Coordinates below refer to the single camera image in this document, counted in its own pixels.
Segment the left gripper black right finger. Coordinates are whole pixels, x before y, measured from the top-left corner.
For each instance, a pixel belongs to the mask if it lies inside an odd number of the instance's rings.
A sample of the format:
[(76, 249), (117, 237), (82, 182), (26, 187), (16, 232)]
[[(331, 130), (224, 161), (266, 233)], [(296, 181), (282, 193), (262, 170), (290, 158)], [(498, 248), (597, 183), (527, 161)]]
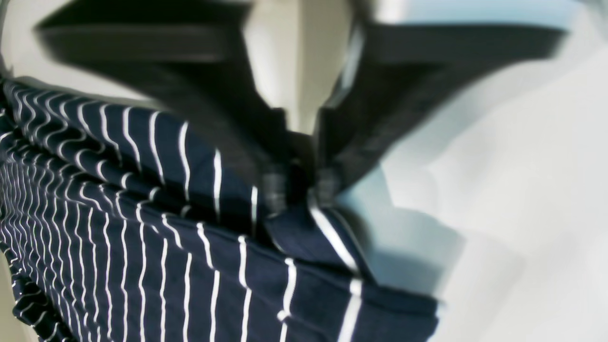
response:
[(367, 24), (351, 84), (320, 108), (315, 138), (321, 207), (362, 180), (443, 103), (485, 76), (549, 58), (565, 30), (517, 24)]

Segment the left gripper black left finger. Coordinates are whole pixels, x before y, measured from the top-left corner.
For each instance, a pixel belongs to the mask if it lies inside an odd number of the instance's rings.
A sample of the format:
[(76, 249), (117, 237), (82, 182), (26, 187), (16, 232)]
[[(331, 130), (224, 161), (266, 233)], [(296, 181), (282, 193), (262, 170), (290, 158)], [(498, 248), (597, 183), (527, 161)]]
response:
[(223, 163), (287, 208), (286, 114), (258, 93), (243, 28), (251, 0), (74, 0), (36, 25), (59, 63), (118, 82), (189, 121)]

